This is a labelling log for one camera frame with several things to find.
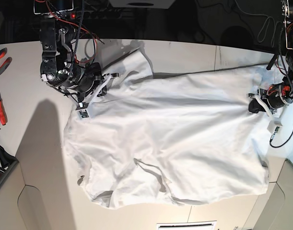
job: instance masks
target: pliers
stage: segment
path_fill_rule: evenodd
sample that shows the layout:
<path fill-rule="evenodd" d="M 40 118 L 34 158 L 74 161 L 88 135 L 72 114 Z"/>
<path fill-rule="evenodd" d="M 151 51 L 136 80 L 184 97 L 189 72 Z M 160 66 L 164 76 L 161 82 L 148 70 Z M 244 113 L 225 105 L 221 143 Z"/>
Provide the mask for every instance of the pliers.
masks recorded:
<path fill-rule="evenodd" d="M 4 48 L 0 50 L 0 59 L 3 58 L 7 53 L 7 48 Z M 12 57 L 8 57 L 3 64 L 0 66 L 0 75 L 6 70 L 6 68 L 10 65 L 12 62 Z"/>

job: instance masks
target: red pliers handle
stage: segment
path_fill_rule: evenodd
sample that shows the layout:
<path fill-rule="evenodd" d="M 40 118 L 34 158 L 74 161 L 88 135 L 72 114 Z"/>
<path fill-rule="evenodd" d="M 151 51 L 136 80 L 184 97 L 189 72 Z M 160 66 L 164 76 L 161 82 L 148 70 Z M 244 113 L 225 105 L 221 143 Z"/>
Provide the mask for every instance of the red pliers handle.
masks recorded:
<path fill-rule="evenodd" d="M 0 50 L 0 59 L 3 58 L 6 53 L 7 53 L 7 48 L 4 48 L 2 50 Z M 12 58 L 8 57 L 3 64 L 0 66 L 0 75 L 6 70 L 6 68 L 10 65 L 10 63 L 12 62 Z"/>

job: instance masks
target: wrinkled fabric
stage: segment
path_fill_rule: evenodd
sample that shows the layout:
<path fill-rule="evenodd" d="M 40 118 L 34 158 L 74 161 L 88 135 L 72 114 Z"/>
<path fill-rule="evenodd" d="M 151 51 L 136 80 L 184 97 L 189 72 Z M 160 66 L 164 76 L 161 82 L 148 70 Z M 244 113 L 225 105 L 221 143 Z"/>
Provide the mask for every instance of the wrinkled fabric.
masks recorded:
<path fill-rule="evenodd" d="M 199 205 L 266 192 L 269 119 L 250 114 L 246 97 L 271 83 L 265 66 L 153 78 L 136 51 L 106 72 L 120 77 L 92 98 L 94 118 L 73 111 L 64 131 L 91 201 Z"/>

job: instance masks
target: dark background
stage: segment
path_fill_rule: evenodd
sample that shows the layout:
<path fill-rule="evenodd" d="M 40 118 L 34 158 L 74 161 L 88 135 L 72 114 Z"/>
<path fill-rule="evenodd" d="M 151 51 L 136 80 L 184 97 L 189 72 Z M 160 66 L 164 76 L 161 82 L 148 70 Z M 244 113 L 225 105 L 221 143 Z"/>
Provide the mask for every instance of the dark background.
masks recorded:
<path fill-rule="evenodd" d="M 107 0 L 85 2 L 83 24 L 100 38 L 203 43 L 273 53 L 282 26 L 277 25 L 273 48 L 273 20 L 265 40 L 259 43 L 257 36 L 267 17 L 243 14 L 234 0 L 176 0 L 168 10 L 113 8 Z M 281 0 L 237 2 L 245 12 L 283 21 Z M 74 0 L 74 4 L 79 16 L 81 1 Z M 33 11 L 33 0 L 0 0 L 0 44 L 39 40 L 41 16 Z"/>

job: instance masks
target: white table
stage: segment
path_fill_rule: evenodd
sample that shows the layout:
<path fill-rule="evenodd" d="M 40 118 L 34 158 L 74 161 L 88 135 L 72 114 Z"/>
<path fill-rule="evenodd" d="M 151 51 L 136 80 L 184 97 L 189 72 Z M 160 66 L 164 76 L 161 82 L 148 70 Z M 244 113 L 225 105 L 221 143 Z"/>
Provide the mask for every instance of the white table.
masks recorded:
<path fill-rule="evenodd" d="M 268 62 L 272 58 L 270 54 L 255 51 L 200 44 L 136 40 L 104 42 L 105 45 L 99 44 L 97 55 L 97 60 L 103 67 L 133 48 L 140 47 L 155 73 L 188 73 L 234 68 Z M 115 227 L 141 229 L 141 226 L 149 230 L 154 229 L 156 223 L 193 222 L 201 219 L 221 220 L 216 229 L 233 229 L 235 226 L 244 225 L 258 196 L 235 197 L 202 207 L 143 204 L 124 207 L 118 211 L 103 209 L 91 203 L 76 184 L 74 162 L 62 157 L 60 151 L 60 137 L 72 103 L 40 80 L 40 42 L 0 45 L 0 49 L 3 47 L 8 48 L 6 57 L 11 56 L 13 61 L 0 76 L 0 92 L 8 117 L 7 125 L 2 126 L 0 130 L 0 144 L 10 154 L 15 155 L 28 128 L 18 153 L 23 156 L 21 166 L 25 183 L 36 186 L 41 191 L 53 226 L 59 229 L 65 226 L 67 229 L 73 229 L 68 216 L 73 217 L 76 229 L 84 230 L 109 230 Z M 82 40 L 79 43 L 79 59 L 84 57 L 85 50 L 92 55 L 93 45 Z M 277 180 L 283 160 L 270 158 L 270 181 Z"/>

